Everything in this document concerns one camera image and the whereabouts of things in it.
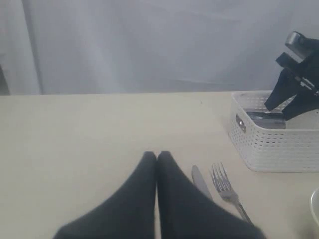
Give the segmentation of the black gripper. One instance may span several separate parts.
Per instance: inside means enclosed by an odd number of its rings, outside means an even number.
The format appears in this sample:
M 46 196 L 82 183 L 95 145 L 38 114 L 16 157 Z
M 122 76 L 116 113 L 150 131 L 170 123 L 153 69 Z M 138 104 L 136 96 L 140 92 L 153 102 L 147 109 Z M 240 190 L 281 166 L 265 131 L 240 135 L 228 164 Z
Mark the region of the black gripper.
M 319 108 L 319 40 L 303 37 L 301 45 L 306 52 L 306 58 L 301 62 L 285 52 L 276 59 L 283 70 L 264 103 L 267 110 L 273 110 L 297 94 L 283 109 L 285 120 Z M 300 93 L 306 90 L 311 93 Z

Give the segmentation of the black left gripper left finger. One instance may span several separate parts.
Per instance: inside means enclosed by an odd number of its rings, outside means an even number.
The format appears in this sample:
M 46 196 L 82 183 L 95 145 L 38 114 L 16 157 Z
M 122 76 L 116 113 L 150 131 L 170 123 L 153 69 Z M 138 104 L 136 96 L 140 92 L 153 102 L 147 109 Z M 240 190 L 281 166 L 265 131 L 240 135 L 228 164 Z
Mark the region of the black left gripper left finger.
M 56 239 L 155 238 L 157 158 L 146 151 L 125 183 L 87 214 L 62 226 Z

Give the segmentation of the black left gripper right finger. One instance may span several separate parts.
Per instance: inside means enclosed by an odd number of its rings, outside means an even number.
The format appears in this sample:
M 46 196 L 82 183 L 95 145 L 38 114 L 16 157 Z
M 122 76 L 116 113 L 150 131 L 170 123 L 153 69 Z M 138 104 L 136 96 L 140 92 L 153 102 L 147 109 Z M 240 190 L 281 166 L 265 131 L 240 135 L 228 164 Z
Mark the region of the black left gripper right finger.
M 157 161 L 160 231 L 163 239 L 263 239 L 256 226 L 232 215 L 185 176 L 169 151 Z

